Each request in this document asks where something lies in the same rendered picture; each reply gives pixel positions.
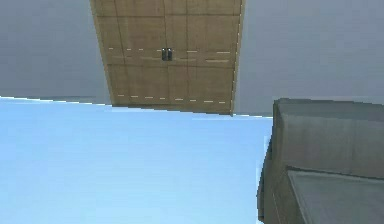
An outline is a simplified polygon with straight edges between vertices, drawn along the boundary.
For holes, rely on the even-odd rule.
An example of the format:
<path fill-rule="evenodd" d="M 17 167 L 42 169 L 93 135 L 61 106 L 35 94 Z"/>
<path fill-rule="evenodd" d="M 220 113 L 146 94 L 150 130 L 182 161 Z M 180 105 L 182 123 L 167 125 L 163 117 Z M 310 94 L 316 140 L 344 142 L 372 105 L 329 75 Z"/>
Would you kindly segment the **grey sofa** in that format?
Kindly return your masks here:
<path fill-rule="evenodd" d="M 257 218 L 263 224 L 384 224 L 384 105 L 276 100 Z"/>

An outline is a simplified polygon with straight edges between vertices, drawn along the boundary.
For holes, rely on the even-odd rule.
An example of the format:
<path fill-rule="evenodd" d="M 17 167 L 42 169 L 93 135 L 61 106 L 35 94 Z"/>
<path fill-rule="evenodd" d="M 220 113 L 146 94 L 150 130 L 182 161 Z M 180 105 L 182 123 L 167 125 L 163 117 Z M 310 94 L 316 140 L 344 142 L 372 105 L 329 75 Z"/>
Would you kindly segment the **brown wooden double door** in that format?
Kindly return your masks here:
<path fill-rule="evenodd" d="M 112 105 L 234 113 L 245 0 L 89 1 Z"/>

